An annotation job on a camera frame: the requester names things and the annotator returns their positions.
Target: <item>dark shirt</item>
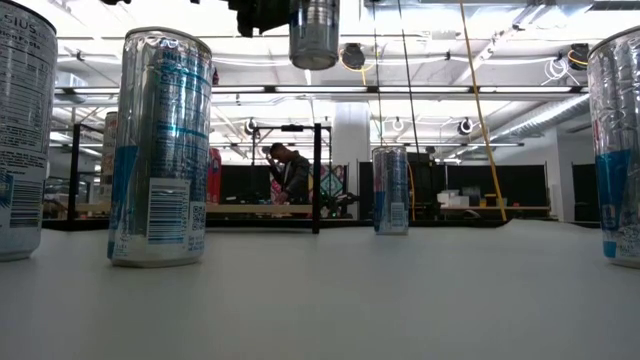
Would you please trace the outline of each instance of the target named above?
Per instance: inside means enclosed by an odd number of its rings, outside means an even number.
[[[306,204],[309,202],[309,160],[294,151],[295,157],[287,162],[282,172],[270,166],[273,178],[280,184],[282,191],[289,194],[292,204]]]

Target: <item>white table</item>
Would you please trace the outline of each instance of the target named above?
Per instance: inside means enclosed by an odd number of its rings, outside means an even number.
[[[198,265],[114,268],[106,232],[0,264],[0,359],[637,359],[640,271],[599,230],[214,232]]]

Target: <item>man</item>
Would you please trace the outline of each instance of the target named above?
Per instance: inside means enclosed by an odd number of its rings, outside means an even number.
[[[284,164],[282,172],[273,160]],[[291,204],[309,203],[309,160],[297,151],[287,149],[281,143],[271,145],[267,161],[274,179],[280,184],[282,192],[276,197],[276,204],[288,201]]]

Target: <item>aluminum can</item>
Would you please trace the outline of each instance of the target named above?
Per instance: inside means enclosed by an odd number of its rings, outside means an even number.
[[[289,59],[303,70],[324,70],[338,61],[340,2],[291,0]]]
[[[373,149],[373,226],[377,234],[409,231],[407,152],[402,146]]]
[[[596,45],[588,77],[604,255],[640,267],[640,27]]]
[[[57,56],[47,19],[0,0],[0,261],[40,245]]]
[[[99,201],[104,204],[111,204],[117,125],[118,113],[116,111],[107,113],[102,133],[102,161],[100,162],[100,190],[98,192]]]
[[[204,251],[211,50],[165,28],[125,37],[108,257],[196,262]]]

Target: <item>red object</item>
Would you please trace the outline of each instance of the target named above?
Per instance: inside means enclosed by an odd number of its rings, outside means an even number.
[[[207,202],[220,203],[220,173],[222,170],[222,159],[220,151],[215,148],[209,149],[209,170],[207,172]]]

